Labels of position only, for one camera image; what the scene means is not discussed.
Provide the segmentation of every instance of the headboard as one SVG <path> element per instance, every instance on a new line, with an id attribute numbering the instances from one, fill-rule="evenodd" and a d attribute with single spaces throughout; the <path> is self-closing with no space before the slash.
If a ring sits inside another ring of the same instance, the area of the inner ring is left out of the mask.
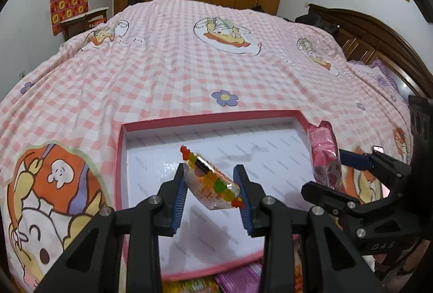
<path id="1" fill-rule="evenodd" d="M 347 60 L 371 64 L 380 60 L 396 81 L 401 96 L 433 98 L 433 75 L 415 50 L 392 28 L 370 15 L 310 4 L 309 13 L 340 26 L 336 40 Z"/>

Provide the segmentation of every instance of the gingham fabric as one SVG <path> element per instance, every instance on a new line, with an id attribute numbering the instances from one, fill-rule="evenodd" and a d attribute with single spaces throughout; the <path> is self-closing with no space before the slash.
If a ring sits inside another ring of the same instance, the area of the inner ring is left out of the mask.
<path id="1" fill-rule="evenodd" d="M 206 17 L 249 29 L 261 43 L 259 54 L 221 51 L 198 38 L 194 25 Z M 322 30 L 265 13 L 183 0 L 130 6 L 108 26 L 121 19 L 129 23 L 124 37 L 98 47 L 87 44 L 83 50 L 89 33 L 71 38 L 0 104 L 0 197 L 6 234 L 6 187 L 17 160 L 31 146 L 51 140 L 92 160 L 112 204 L 116 141 L 125 122 L 294 109 L 316 125 L 330 121 L 340 148 L 369 152 L 372 145 L 380 145 L 400 159 L 393 130 L 401 128 L 411 149 L 409 110 L 403 99 L 386 82 L 380 84 L 379 73 L 348 64 L 338 44 Z M 308 39 L 339 75 L 300 51 L 300 38 Z M 34 85 L 23 94 L 27 82 Z M 219 105 L 212 94 L 220 90 L 237 95 L 237 105 Z M 21 264 L 6 237 L 12 271 L 23 282 Z"/>

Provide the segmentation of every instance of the bed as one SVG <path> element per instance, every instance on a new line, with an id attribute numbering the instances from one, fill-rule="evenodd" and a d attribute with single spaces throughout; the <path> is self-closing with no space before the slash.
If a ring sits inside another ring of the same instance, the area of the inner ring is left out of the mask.
<path id="1" fill-rule="evenodd" d="M 137 4 L 71 38 L 28 74 L 0 104 L 0 206 L 16 280 L 33 291 L 102 206 L 120 209 L 114 169 L 125 123 L 297 110 L 315 125 L 330 121 L 340 148 L 363 153 L 376 145 L 410 162 L 405 101 L 411 93 L 431 97 L 431 74 L 376 19 L 314 5 L 310 11 L 340 25 L 338 43 L 315 27 L 251 10 L 183 0 Z M 383 195 L 368 172 L 344 168 L 342 182 L 364 202 Z M 260 256 L 253 247 L 236 260 L 199 264 L 216 273 Z M 198 272 L 188 262 L 180 271 L 162 265 L 168 278 Z"/>

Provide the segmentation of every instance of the metal screw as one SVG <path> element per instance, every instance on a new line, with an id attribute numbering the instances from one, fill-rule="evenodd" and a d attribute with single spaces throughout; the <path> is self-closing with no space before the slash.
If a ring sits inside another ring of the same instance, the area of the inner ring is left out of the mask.
<path id="1" fill-rule="evenodd" d="M 157 195 L 152 195 L 150 198 L 149 198 L 149 202 L 152 204 L 152 205 L 156 205 L 156 204 L 159 204 L 160 202 L 161 202 L 161 197 L 160 196 L 157 196 Z"/>
<path id="2" fill-rule="evenodd" d="M 101 210 L 99 210 L 99 213 L 101 216 L 108 216 L 113 212 L 113 209 L 109 206 L 104 206 Z"/>
<path id="3" fill-rule="evenodd" d="M 358 230 L 356 231 L 356 236 L 358 238 L 364 238 L 366 234 L 367 231 L 364 228 L 358 228 Z"/>
<path id="4" fill-rule="evenodd" d="M 323 208 L 321 208 L 320 206 L 314 206 L 311 209 L 311 212 L 316 216 L 322 216 L 325 213 L 325 210 L 323 210 Z"/>
<path id="5" fill-rule="evenodd" d="M 263 203 L 264 203 L 265 205 L 274 205 L 274 204 L 276 203 L 275 198 L 273 198 L 273 197 L 271 197 L 271 196 L 265 196 L 265 197 L 262 199 L 262 201 L 263 201 Z"/>

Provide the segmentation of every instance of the bed sheet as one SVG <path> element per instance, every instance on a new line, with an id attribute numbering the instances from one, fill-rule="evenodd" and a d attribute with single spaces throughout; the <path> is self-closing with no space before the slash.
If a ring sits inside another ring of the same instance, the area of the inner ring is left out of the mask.
<path id="1" fill-rule="evenodd" d="M 239 110 L 330 121 L 340 148 L 410 161 L 409 110 L 324 31 L 251 10 L 155 0 L 64 43 L 0 104 L 0 197 L 12 273 L 33 291 L 100 207 L 114 204 L 123 123 Z M 376 200 L 368 172 L 346 191 Z"/>

